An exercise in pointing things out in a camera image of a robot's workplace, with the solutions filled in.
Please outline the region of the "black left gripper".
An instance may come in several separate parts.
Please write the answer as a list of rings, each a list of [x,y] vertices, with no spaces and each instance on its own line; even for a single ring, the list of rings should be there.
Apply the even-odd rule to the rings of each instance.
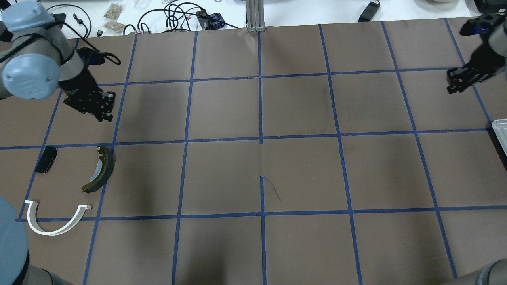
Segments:
[[[59,82],[66,94],[64,103],[82,114],[93,115],[99,122],[113,120],[115,92],[105,92],[99,88],[91,73],[80,73],[78,76]]]

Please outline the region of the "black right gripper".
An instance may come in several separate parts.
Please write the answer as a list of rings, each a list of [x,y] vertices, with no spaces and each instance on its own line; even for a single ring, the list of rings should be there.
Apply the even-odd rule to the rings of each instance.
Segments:
[[[462,67],[447,71],[448,93],[462,93],[475,83],[502,73],[506,67],[506,38],[484,40]]]

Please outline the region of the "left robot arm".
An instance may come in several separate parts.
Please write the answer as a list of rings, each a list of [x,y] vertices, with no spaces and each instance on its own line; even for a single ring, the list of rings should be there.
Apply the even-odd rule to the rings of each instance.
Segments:
[[[42,100],[57,88],[64,103],[99,122],[112,121],[116,94],[105,92],[88,70],[105,61],[121,64],[112,53],[91,43],[76,49],[57,20],[38,2],[21,2],[3,10],[2,23],[12,34],[11,47],[1,53],[1,99],[15,96]],[[16,220],[14,207],[1,198],[1,284],[67,285],[58,275],[30,261],[27,231]]]

